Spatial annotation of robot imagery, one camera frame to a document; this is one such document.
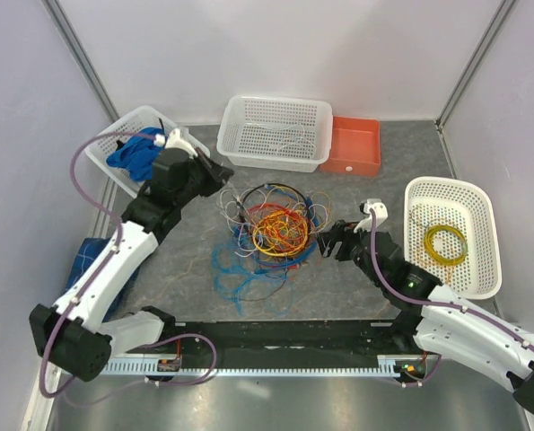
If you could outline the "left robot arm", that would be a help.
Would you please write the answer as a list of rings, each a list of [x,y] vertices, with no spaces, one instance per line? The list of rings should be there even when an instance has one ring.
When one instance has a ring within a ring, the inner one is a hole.
[[[115,321],[109,307],[139,266],[179,223],[194,198],[211,197],[234,172],[207,157],[178,148],[159,153],[152,177],[127,206],[109,243],[74,286],[50,306],[37,305],[29,322],[41,371],[53,364],[89,382],[108,361],[138,347],[169,352],[176,343],[173,317],[152,306]]]

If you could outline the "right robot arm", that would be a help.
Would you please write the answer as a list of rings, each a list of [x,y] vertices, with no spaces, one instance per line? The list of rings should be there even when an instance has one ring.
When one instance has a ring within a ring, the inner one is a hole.
[[[385,232],[344,220],[318,236],[320,252],[353,262],[400,310],[390,331],[400,353],[417,347],[499,383],[534,415],[534,333],[504,321],[455,293],[437,276],[405,260]]]

